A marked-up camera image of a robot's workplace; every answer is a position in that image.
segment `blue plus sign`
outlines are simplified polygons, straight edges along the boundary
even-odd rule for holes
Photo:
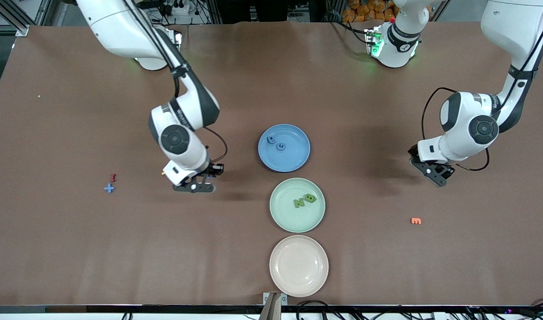
[[[115,189],[115,187],[113,187],[112,184],[108,184],[108,186],[104,188],[104,190],[107,190],[109,194],[111,194],[113,189]]]

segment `plate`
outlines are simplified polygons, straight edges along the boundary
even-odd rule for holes
[[[316,200],[310,202],[306,199],[307,194]],[[313,182],[304,178],[291,178],[278,184],[271,193],[270,212],[275,223],[286,231],[307,232],[323,219],[325,197]]]
[[[258,142],[262,162],[276,172],[292,172],[301,168],[311,152],[309,138],[300,128],[274,125],[266,130]]]
[[[273,249],[270,273],[282,292],[302,298],[316,293],[325,284],[329,261],[317,241],[294,235],[286,237]]]

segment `table surface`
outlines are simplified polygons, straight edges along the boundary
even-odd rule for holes
[[[184,38],[184,56],[221,106],[213,129],[230,147],[209,195],[176,193],[160,175],[167,160],[147,119],[172,95],[168,71],[107,53],[88,28],[32,27],[17,39],[0,83],[0,304],[261,303],[276,290],[270,253],[291,235],[270,216],[269,196],[296,176],[327,199],[323,221],[305,233],[330,262],[313,299],[543,297],[543,63],[489,168],[458,170],[436,188],[408,165],[427,98],[440,86],[497,93],[510,64],[479,24],[430,23],[400,69],[330,24],[191,26]],[[429,136],[442,134],[446,97],[429,107]],[[280,123],[310,138],[297,172],[271,172],[257,156],[260,135]],[[213,155],[223,151],[198,134]]]

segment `blue plate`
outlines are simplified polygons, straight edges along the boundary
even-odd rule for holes
[[[309,138],[294,125],[274,125],[262,134],[258,154],[262,162],[276,172],[292,172],[309,158]]]

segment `green plate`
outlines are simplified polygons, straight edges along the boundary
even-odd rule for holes
[[[325,197],[313,182],[304,178],[291,178],[278,184],[271,193],[270,212],[283,229],[295,233],[307,232],[323,219]]]

